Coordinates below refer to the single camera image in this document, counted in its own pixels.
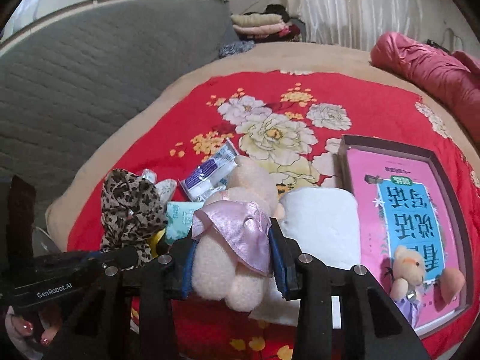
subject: open box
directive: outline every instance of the open box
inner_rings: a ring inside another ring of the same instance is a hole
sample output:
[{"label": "open box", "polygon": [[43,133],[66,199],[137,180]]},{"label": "open box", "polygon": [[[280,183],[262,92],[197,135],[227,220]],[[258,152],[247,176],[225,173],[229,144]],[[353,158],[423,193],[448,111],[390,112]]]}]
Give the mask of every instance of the open box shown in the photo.
[{"label": "open box", "polygon": [[[423,255],[427,275],[415,328],[424,338],[458,318],[473,301],[470,241],[455,192],[435,153],[388,140],[344,135],[338,151],[344,188],[358,202],[361,263],[390,292],[395,248]],[[444,267],[466,279],[448,305],[437,285]]]}]

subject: floral blanket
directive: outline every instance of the floral blanket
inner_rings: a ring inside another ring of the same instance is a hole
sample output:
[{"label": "floral blanket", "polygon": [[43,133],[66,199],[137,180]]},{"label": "floral blanket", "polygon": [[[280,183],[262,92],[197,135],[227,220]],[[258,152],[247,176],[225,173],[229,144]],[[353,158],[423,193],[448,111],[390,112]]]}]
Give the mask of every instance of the floral blanket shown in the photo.
[{"label": "floral blanket", "polygon": [[[395,140],[433,150],[447,172],[464,212],[475,267],[480,228],[480,182],[441,119],[412,92],[338,73],[273,71],[211,78],[196,87],[141,137],[115,164],[159,178],[184,179],[230,138],[275,178],[279,193],[319,185],[340,187],[336,161],[342,134]],[[69,250],[98,249],[102,180],[69,236]],[[177,191],[174,200],[185,200]],[[432,357],[459,342],[479,309],[423,340]],[[138,316],[138,303],[133,316]],[[220,302],[173,303],[178,345],[194,359],[290,360],[295,329],[249,320]]]}]

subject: stack of folded clothes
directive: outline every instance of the stack of folded clothes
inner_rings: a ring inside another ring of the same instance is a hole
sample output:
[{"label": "stack of folded clothes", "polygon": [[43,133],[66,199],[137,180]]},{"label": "stack of folded clothes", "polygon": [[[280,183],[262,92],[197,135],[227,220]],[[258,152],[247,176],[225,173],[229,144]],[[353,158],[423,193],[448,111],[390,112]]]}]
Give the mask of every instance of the stack of folded clothes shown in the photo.
[{"label": "stack of folded clothes", "polygon": [[270,4],[263,13],[249,12],[231,16],[233,27],[243,41],[301,42],[302,35],[297,25],[290,21],[285,7]]}]

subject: beige mattress edge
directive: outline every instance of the beige mattress edge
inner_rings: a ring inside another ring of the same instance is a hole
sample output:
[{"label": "beige mattress edge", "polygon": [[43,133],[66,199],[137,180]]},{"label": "beige mattress edge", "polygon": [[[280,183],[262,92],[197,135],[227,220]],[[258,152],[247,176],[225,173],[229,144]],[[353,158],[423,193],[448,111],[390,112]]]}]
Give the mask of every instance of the beige mattress edge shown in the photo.
[{"label": "beige mattress edge", "polygon": [[423,97],[424,103],[443,119],[455,144],[476,173],[480,174],[480,157],[447,110],[415,85],[372,67],[369,61],[368,52],[346,47],[313,43],[270,43],[257,45],[245,54],[215,61],[186,74],[170,85],[147,109],[107,139],[80,168],[65,193],[46,210],[46,224],[51,237],[62,251],[66,250],[70,230],[92,190],[128,148],[196,86],[214,76],[242,71],[337,72],[418,93]]}]

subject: leopard print pouch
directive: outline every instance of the leopard print pouch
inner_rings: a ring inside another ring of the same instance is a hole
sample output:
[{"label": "leopard print pouch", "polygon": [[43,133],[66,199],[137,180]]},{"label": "leopard print pouch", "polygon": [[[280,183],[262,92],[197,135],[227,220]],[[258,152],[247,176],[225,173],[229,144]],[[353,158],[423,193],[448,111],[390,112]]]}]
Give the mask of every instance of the leopard print pouch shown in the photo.
[{"label": "leopard print pouch", "polygon": [[148,239],[167,225],[155,185],[125,169],[113,169],[101,193],[101,221],[105,229],[101,250],[133,245],[142,266],[152,259]]}]

